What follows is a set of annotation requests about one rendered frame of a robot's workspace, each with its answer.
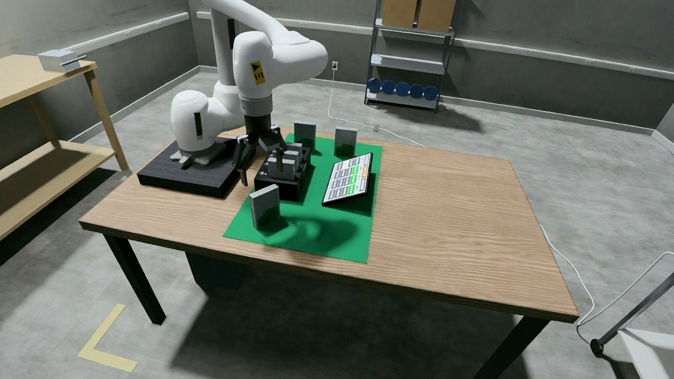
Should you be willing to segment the black-framed status display screen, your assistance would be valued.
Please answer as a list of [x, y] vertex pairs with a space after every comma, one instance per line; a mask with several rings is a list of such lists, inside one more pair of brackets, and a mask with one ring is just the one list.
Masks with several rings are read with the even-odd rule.
[[334, 163], [322, 206], [368, 195], [373, 153]]

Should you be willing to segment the green mat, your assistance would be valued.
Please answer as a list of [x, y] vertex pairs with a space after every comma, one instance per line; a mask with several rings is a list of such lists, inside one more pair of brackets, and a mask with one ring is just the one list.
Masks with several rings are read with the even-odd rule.
[[222, 237], [368, 263], [382, 146], [356, 143], [354, 157], [373, 153], [368, 195], [322, 206], [334, 163], [351, 158], [334, 156], [334, 142], [315, 137], [299, 199], [280, 200], [280, 219], [256, 230], [248, 195]]

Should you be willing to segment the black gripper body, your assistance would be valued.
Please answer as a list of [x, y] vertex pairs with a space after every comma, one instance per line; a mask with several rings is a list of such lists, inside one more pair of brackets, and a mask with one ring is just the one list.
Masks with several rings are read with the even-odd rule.
[[271, 113], [263, 117], [250, 117], [245, 115], [245, 128], [246, 128], [245, 136], [248, 134], [246, 138], [250, 140], [251, 144], [253, 144], [254, 140], [258, 136], [258, 133], [272, 131]]

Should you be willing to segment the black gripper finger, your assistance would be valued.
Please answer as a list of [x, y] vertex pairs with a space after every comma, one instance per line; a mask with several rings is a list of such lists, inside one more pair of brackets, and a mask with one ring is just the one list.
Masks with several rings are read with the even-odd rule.
[[[272, 132], [274, 134], [277, 134], [277, 133], [280, 134], [280, 127], [278, 127], [276, 124], [274, 124], [273, 127], [271, 127], [271, 128], [272, 128]], [[281, 134], [280, 134], [280, 136], [282, 137]], [[276, 169], [278, 169], [280, 172], [283, 172], [283, 156], [284, 156], [285, 152], [288, 151], [288, 148], [285, 144], [285, 141], [284, 141], [283, 137], [282, 137], [282, 141], [280, 141], [279, 145], [280, 145], [280, 148], [275, 148], [275, 150], [277, 151], [277, 153], [276, 153]]]
[[[254, 140], [253, 145], [251, 145], [250, 141], [247, 140], [248, 134], [246, 136], [237, 136], [236, 137], [236, 148], [234, 150], [234, 157], [233, 157], [233, 166], [235, 169], [237, 169], [240, 172], [241, 176], [241, 183], [245, 185], [245, 187], [248, 186], [247, 181], [246, 181], [246, 163], [248, 160], [250, 160], [251, 153], [253, 153], [253, 150], [256, 148], [257, 144], [259, 143], [259, 136], [256, 137]], [[247, 140], [247, 142], [245, 142]], [[246, 143], [246, 147], [245, 147]], [[245, 148], [245, 149], [244, 149]], [[243, 151], [244, 150], [244, 151]]]

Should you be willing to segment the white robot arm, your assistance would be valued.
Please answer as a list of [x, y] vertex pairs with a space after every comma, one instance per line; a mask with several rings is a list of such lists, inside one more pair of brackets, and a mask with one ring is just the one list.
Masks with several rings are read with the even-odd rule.
[[[209, 166], [226, 149], [225, 143], [216, 144], [215, 137], [245, 126], [245, 115], [270, 114], [272, 89], [314, 78], [328, 63], [323, 45], [288, 31], [243, 0], [200, 1], [210, 7], [220, 81], [211, 98], [190, 89], [172, 101], [171, 122], [179, 150], [170, 159], [182, 167]], [[257, 31], [239, 34], [239, 22]]]

